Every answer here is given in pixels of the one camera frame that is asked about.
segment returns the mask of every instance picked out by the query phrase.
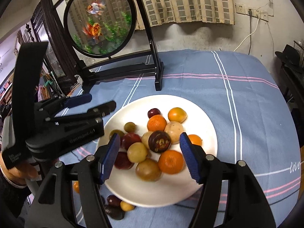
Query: hand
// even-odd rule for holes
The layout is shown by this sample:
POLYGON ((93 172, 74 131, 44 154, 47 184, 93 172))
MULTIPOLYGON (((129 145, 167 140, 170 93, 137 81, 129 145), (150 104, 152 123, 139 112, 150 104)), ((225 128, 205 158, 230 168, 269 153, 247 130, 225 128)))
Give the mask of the hand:
POLYGON ((24 161, 13 167, 12 169, 7 169, 0 153, 0 165, 4 175, 17 185, 25 185, 25 179, 34 179, 38 176, 37 170, 34 166, 30 165, 28 162, 24 161))

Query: tablecloth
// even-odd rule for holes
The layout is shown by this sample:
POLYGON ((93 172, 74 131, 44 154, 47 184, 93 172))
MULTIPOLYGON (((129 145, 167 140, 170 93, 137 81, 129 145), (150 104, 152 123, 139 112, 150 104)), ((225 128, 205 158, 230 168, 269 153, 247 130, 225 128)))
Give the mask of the tablecloth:
MULTIPOLYGON (((155 91, 154 78, 140 75, 92 87, 90 103, 64 109, 59 116, 85 112, 104 102, 115 100, 116 111, 149 95, 171 94, 186 98, 201 107, 211 119, 218 140, 217 157, 235 163, 244 160, 255 174, 278 226, 294 207, 300 186, 301 161, 295 126, 288 106, 276 83, 262 63, 253 56, 227 51, 160 52, 164 62, 162 90, 155 91)), ((152 62, 151 56, 131 59, 96 68, 129 63, 152 62)), ((79 87, 73 96, 81 95, 79 87)), ((114 114, 104 118, 104 123, 114 114)), ((96 141, 80 147, 60 159, 74 163, 93 154, 96 141)), ((106 198, 110 192, 101 187, 106 198)), ((126 213, 121 221, 111 218, 114 228, 188 227, 200 191, 177 205, 140 208, 126 213)), ((74 193, 77 221, 85 226, 80 198, 74 193)), ((223 221, 227 200, 227 181, 223 181, 215 225, 223 221)))

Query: silver bolt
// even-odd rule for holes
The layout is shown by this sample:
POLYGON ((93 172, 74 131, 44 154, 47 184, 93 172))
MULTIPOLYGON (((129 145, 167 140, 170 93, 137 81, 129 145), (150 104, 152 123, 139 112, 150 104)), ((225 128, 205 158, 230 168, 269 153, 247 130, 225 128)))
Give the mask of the silver bolt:
POLYGON ((245 161, 240 160, 240 161, 238 162, 238 164, 239 164, 239 166, 243 167, 243 166, 245 166, 245 165, 246 165, 246 162, 245 162, 245 161))
POLYGON ((91 162, 95 159, 95 156, 94 155, 89 155, 87 156, 87 161, 91 162))
POLYGON ((209 161, 212 161, 212 160, 214 160, 214 156, 211 155, 211 154, 207 154, 206 159, 209 160, 209 161))
POLYGON ((55 167, 60 168, 62 166, 62 162, 61 161, 57 161, 55 163, 55 167))

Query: black hat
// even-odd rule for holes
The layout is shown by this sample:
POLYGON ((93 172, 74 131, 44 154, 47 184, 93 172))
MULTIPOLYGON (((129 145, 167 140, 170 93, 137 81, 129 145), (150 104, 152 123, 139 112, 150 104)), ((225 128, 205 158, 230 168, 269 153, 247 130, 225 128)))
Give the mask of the black hat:
POLYGON ((299 73, 304 73, 300 66, 300 55, 298 51, 290 45, 286 45, 283 52, 276 51, 275 54, 283 64, 299 73))

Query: white plate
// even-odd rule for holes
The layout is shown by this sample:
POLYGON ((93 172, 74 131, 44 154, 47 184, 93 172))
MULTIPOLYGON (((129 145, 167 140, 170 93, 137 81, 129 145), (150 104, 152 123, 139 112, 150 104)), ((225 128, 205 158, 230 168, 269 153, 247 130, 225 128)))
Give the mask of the white plate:
MULTIPOLYGON (((104 136, 100 137, 97 147, 109 142, 109 134, 113 129, 124 130, 127 122, 137 125, 136 133, 142 136, 147 132, 147 113, 152 108, 158 108, 168 120, 168 112, 174 107, 180 107, 187 113, 187 119, 182 123, 185 132, 196 134, 203 140, 203 149, 207 154, 217 155, 217 138, 214 126, 207 114, 191 101, 172 95, 154 95, 135 100, 117 111, 106 123, 104 136)), ((181 152, 179 144, 171 145, 171 150, 181 152)), ((158 161, 160 154, 151 152, 151 158, 158 161)), ((190 176, 185 167, 175 175, 162 174, 156 182, 144 182, 135 174, 137 164, 130 170, 112 169, 110 178, 105 181, 108 189, 121 200, 141 207, 162 207, 178 203, 192 194, 200 186, 190 176)))

